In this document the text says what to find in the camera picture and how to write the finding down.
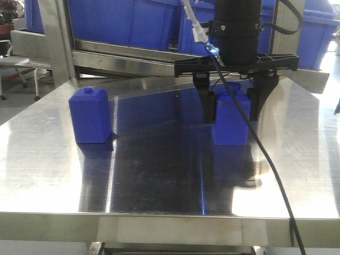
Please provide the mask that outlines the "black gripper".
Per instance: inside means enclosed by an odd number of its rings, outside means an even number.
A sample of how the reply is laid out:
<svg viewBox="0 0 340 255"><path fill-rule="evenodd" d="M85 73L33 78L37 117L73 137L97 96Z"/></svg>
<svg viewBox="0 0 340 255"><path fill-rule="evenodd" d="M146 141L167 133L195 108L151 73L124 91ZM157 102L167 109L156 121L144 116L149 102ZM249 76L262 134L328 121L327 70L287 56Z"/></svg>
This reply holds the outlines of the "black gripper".
<svg viewBox="0 0 340 255"><path fill-rule="evenodd" d="M293 54L258 54L254 63L243 65L227 65L220 67L221 72L238 73L240 76L254 76L253 85L247 89L246 95L251 101L249 120L258 120L261 110L279 82L277 74L263 74L278 70L298 69L299 57ZM210 90L210 74L216 72L213 60L209 56L195 57L174 62L176 78L193 74L193 84L199 94L203 120L212 124L215 120L215 93Z"/></svg>

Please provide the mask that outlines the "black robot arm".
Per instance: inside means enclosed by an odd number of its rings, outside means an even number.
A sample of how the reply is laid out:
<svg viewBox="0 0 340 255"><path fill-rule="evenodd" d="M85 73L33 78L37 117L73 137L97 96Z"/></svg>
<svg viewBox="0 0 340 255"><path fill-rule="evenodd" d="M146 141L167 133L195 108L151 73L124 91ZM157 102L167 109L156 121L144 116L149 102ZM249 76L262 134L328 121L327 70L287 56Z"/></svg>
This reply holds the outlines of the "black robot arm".
<svg viewBox="0 0 340 255"><path fill-rule="evenodd" d="M299 57L292 54L259 54L259 36L265 27L284 35L287 30L273 23L261 24L261 1L214 1L214 17L203 24L196 18L189 1L184 10L192 22L192 33L203 45L206 57L196 57L174 63L174 75L191 74L198 91L203 121L216 119L216 95L210 90L210 74L215 71L238 73L241 79L253 79L246 94L251 100L250 120L256 121L266 100L277 87L279 69L296 71Z"/></svg>

